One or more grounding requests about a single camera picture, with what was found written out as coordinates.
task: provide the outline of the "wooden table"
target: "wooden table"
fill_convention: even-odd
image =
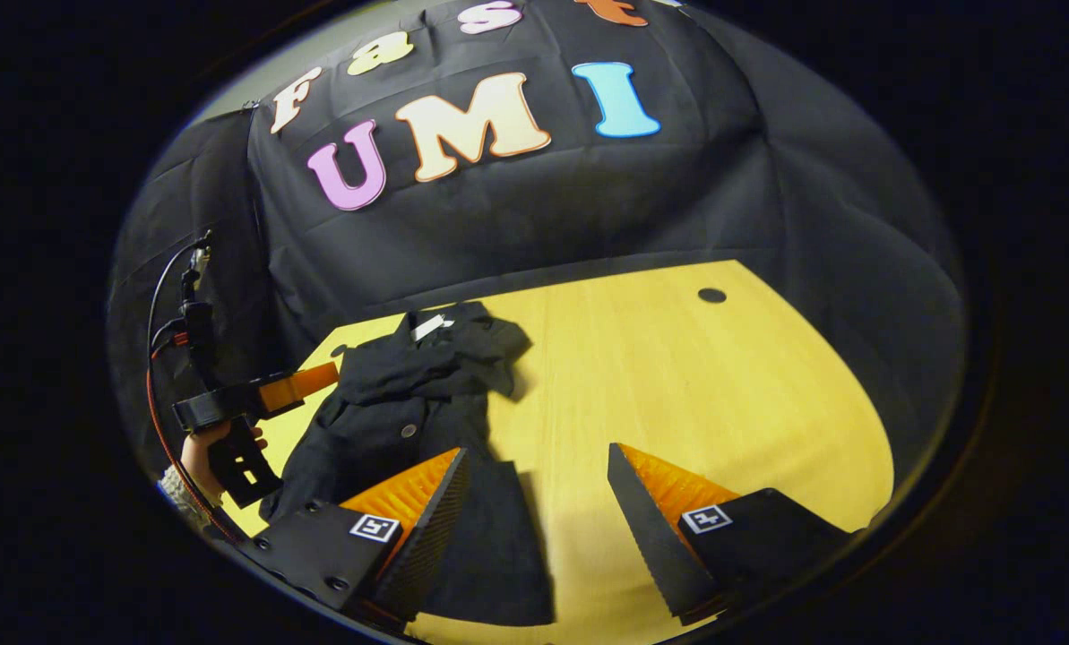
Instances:
[[[698,290],[724,291],[724,303]],[[533,347],[514,364],[525,393],[490,395],[491,444],[513,460],[542,529],[557,621],[506,628],[419,614],[435,644],[646,644],[695,629],[669,616],[606,482],[621,442],[735,493],[775,487],[852,532],[889,502],[889,442],[862,386],[801,314],[740,262],[609,275],[481,298]],[[341,344],[391,334],[402,316],[332,332]],[[330,388],[261,421],[277,473]],[[258,504],[228,510],[248,535]]]

